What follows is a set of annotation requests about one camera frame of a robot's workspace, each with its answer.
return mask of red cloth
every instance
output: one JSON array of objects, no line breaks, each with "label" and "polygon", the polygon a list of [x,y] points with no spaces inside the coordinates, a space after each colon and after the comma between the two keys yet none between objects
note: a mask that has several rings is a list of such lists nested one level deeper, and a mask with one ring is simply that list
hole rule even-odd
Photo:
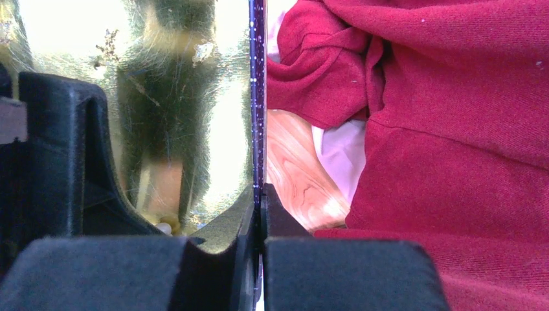
[{"label": "red cloth", "polygon": [[299,0],[278,45],[269,109],[370,113],[350,229],[317,236],[419,242],[453,310],[549,310],[548,1]]}]

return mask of red fabric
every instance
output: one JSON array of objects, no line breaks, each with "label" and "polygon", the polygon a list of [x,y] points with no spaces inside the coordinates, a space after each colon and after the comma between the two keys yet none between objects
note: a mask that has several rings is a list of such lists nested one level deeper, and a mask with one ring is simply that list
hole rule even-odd
[{"label": "red fabric", "polygon": [[370,112],[346,219],[416,240],[454,310],[549,310],[549,2],[299,0],[267,106],[320,128]]}]

